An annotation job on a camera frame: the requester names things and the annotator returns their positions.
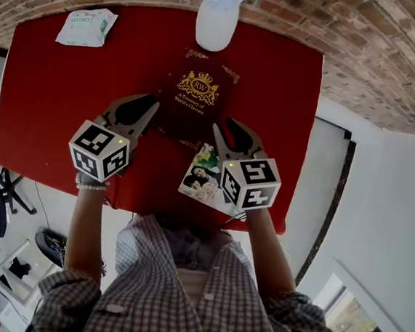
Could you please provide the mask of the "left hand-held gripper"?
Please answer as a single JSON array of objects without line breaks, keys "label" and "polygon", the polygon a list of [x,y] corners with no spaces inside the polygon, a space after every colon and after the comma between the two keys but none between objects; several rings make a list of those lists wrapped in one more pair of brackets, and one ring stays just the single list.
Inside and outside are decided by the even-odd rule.
[{"label": "left hand-held gripper", "polygon": [[83,122],[68,144],[75,168],[101,183],[113,175],[122,177],[134,160],[138,138],[158,109],[154,95],[134,94]]}]

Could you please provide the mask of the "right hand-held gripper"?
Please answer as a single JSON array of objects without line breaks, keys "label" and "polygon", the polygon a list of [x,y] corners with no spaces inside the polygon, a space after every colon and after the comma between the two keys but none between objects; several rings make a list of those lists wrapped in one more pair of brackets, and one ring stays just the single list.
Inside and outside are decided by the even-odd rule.
[{"label": "right hand-held gripper", "polygon": [[281,186],[275,159],[267,156],[260,136],[246,124],[227,118],[225,125],[228,141],[217,123],[212,126],[224,194],[238,210],[271,207]]}]

